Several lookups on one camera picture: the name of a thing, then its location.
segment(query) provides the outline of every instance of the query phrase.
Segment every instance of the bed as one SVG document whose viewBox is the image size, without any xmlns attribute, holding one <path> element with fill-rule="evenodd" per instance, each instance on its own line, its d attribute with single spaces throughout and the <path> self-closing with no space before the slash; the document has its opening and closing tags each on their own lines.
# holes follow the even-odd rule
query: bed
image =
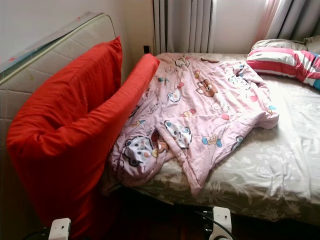
<svg viewBox="0 0 320 240">
<path fill-rule="evenodd" d="M 0 82 L 1 159 L 9 161 L 5 136 L 29 96 L 86 50 L 114 38 L 111 19 L 102 14 L 5 72 Z M 243 54 L 183 55 L 217 61 L 246 60 Z M 176 158 L 165 162 L 154 177 L 134 189 L 171 204 L 221 206 L 233 213 L 269 221 L 293 218 L 320 225 L 320 131 L 317 128 L 320 94 L 287 77 L 263 75 L 262 78 L 280 112 L 278 125 L 270 130 L 250 131 L 241 146 L 209 173 L 196 197 L 192 196 Z M 4 163 L 1 170 L 6 178 L 1 177 L 10 182 Z"/>
<path fill-rule="evenodd" d="M 246 61 L 243 54 L 184 53 L 217 61 Z M 254 128 L 241 147 L 208 175 L 194 197 L 176 157 L 135 190 L 171 204 L 222 206 L 233 213 L 319 225 L 319 91 L 288 77 L 261 76 L 280 112 L 273 129 Z"/>
</svg>

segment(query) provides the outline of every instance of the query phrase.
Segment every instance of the pillow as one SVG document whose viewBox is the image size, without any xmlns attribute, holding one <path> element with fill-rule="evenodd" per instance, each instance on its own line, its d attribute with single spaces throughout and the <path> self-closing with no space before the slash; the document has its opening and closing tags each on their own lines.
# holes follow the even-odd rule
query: pillow
<svg viewBox="0 0 320 240">
<path fill-rule="evenodd" d="M 307 37 L 304 42 L 309 52 L 320 54 L 320 35 Z"/>
<path fill-rule="evenodd" d="M 122 126 L 155 74 L 145 55 L 121 85 L 120 39 L 94 46 L 48 79 L 14 118 L 7 148 L 41 220 L 71 219 L 73 238 L 99 239 L 119 200 L 97 187 Z"/>
<path fill-rule="evenodd" d="M 260 47 L 251 51 L 246 63 L 258 74 L 296 78 L 320 90 L 320 57 L 308 51 Z"/>
<path fill-rule="evenodd" d="M 284 48 L 292 50 L 307 51 L 307 47 L 299 42 L 290 41 L 287 39 L 266 39 L 257 41 L 251 48 L 251 51 L 257 48 Z"/>
</svg>

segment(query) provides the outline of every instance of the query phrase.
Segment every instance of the floor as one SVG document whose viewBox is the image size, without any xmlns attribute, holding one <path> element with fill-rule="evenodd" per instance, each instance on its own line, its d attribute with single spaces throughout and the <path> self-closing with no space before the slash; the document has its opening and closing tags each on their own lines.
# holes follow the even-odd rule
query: floor
<svg viewBox="0 0 320 240">
<path fill-rule="evenodd" d="M 208 239 L 202 217 L 194 213 L 203 207 L 172 206 L 125 188 L 120 194 L 125 204 L 108 240 Z M 233 214 L 231 221 L 237 240 L 320 239 L 320 228 L 294 220 L 268 222 Z"/>
</svg>

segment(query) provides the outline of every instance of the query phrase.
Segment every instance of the bed sheet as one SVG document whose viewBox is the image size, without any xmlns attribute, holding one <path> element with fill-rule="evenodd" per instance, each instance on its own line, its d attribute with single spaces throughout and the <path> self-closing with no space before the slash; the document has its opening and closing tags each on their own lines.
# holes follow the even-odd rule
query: bed sheet
<svg viewBox="0 0 320 240">
<path fill-rule="evenodd" d="M 245 61 L 243 54 L 197 54 Z M 173 158 L 137 191 L 185 205 L 221 206 L 233 213 L 277 221 L 293 218 L 320 225 L 320 92 L 289 79 L 262 75 L 280 113 L 278 126 L 253 129 L 208 175 L 197 197 Z"/>
</svg>

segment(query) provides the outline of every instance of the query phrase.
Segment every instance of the pink comforter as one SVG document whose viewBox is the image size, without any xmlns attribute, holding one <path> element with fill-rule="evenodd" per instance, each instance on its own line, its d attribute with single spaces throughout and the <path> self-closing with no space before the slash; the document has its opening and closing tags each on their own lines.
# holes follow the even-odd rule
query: pink comforter
<svg viewBox="0 0 320 240">
<path fill-rule="evenodd" d="M 211 63 L 178 53 L 157 58 L 159 68 L 108 163 L 121 184 L 133 187 L 176 157 L 196 195 L 252 128 L 273 128 L 279 114 L 266 84 L 245 62 Z"/>
</svg>

